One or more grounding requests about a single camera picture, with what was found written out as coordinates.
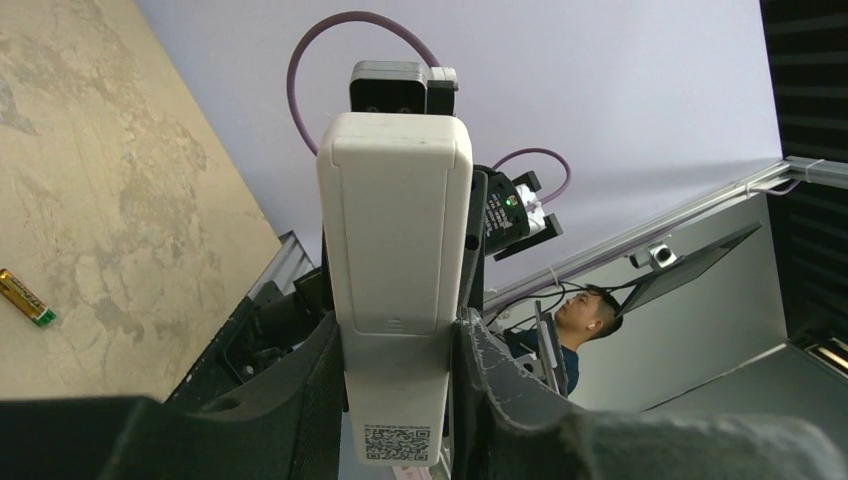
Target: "person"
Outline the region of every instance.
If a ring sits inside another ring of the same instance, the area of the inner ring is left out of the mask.
[[[568,377],[567,392],[577,386],[580,377],[577,349],[586,342],[605,338],[621,328],[624,318],[616,316],[621,308],[609,292],[595,285],[568,299],[554,314],[562,359]],[[536,328],[516,332],[507,342],[514,358],[538,351]]]

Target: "black hair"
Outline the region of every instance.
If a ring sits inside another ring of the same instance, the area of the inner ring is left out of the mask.
[[[621,304],[618,303],[618,300],[610,294],[609,290],[597,285],[586,285],[586,291],[592,295],[601,297],[601,301],[603,302],[598,307],[598,314],[603,318],[604,326],[590,340],[605,338],[617,332],[621,328],[622,323],[624,323],[624,316],[618,315],[618,311],[621,309]]]

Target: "black monitor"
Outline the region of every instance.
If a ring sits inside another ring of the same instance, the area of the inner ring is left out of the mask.
[[[632,312],[642,305],[695,280],[724,258],[737,245],[750,237],[762,226],[754,222],[706,247],[678,258],[670,267],[644,275],[627,284],[636,287],[618,310],[618,316]]]

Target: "battery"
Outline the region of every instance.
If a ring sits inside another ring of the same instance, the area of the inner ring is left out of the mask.
[[[0,293],[39,327],[47,325],[56,318],[56,314],[47,308],[44,302],[5,268],[0,269]]]

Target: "dark blue shirt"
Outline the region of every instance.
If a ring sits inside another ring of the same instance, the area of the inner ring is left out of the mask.
[[[510,342],[508,344],[509,353],[512,354],[513,358],[518,358],[530,353],[530,350],[526,347],[529,347],[534,352],[539,350],[539,337],[537,336],[535,328],[531,328],[530,330],[525,330],[523,332],[515,332],[515,337],[520,339],[520,344],[516,344],[514,342]],[[561,350],[562,361],[565,363],[565,374],[568,376],[568,393],[571,394],[574,387],[577,386],[577,379],[580,377],[580,371],[577,363],[577,352],[573,352],[565,347],[561,347]]]

